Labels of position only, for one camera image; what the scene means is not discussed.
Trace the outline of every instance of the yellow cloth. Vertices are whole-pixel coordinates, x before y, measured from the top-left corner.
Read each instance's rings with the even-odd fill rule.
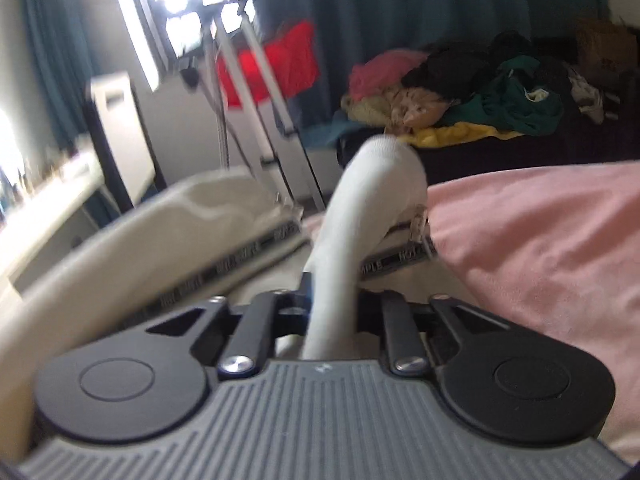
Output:
[[[500,132],[486,124],[456,123],[453,126],[443,128],[414,129],[413,135],[401,136],[398,139],[416,148],[444,148],[464,142],[473,142],[485,137],[508,140],[521,135],[518,132]]]

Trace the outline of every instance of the tan cloth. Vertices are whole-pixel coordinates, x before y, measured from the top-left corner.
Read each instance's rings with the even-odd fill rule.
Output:
[[[409,134],[412,128],[433,126],[451,105],[435,92],[401,86],[390,86],[359,101],[345,95],[340,101],[351,121],[386,128],[388,134],[395,136]]]
[[[403,88],[391,101],[391,124],[386,132],[405,135],[416,128],[429,128],[437,123],[451,101],[444,100],[436,92],[424,88]]]
[[[0,316],[22,308],[22,298],[8,280],[0,282]],[[33,400],[31,382],[16,386],[0,400],[0,458],[20,460],[29,445]]]

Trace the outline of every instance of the round pad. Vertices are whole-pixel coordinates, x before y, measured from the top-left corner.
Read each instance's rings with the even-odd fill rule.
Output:
[[[571,379],[561,365],[548,359],[517,357],[498,366],[495,382],[521,399],[551,399],[564,392]]]
[[[53,360],[34,391],[40,415],[60,433],[128,444],[178,426],[202,405],[208,386],[178,338],[130,332]]]
[[[470,426],[516,444],[551,446],[593,436],[615,397],[607,368],[551,338],[475,336],[442,370],[450,407]]]
[[[135,359],[107,359],[80,374],[80,387],[98,400],[121,402],[144,394],[154,383],[151,366]]]

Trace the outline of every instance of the pile of clothes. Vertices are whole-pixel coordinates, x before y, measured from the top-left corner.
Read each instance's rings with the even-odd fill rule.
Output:
[[[599,92],[579,74],[547,64],[516,32],[498,35],[488,48],[449,43],[426,52],[390,50],[354,67],[341,107],[349,120],[420,148],[552,134],[564,114],[566,85],[573,85],[584,113],[602,122]]]

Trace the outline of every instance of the red cloth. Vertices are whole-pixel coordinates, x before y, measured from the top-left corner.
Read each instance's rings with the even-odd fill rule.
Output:
[[[313,52],[314,26],[303,21],[289,30],[282,38],[271,41],[264,47],[271,68],[284,97],[293,97],[303,90],[311,88],[318,79],[320,70]],[[262,80],[260,70],[251,50],[243,50],[238,54],[240,66],[251,94],[257,103],[269,98],[269,91]],[[216,62],[218,78],[226,95],[229,108],[241,108],[240,98],[226,69],[223,56]]]

